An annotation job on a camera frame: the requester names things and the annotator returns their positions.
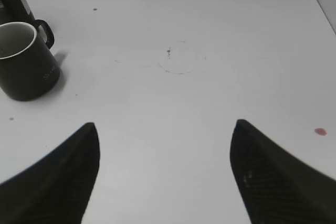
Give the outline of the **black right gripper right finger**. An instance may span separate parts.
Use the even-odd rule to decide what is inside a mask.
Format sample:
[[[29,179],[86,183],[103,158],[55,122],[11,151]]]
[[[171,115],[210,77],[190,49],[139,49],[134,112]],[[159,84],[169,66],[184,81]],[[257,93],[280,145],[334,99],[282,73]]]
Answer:
[[[335,223],[335,180],[244,119],[236,122],[229,158],[251,223]]]

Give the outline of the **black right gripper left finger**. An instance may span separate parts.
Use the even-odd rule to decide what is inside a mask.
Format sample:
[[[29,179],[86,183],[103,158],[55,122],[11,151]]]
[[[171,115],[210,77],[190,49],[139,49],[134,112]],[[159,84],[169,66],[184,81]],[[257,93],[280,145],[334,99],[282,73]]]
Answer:
[[[92,122],[1,183],[1,223],[81,223],[100,166]]]

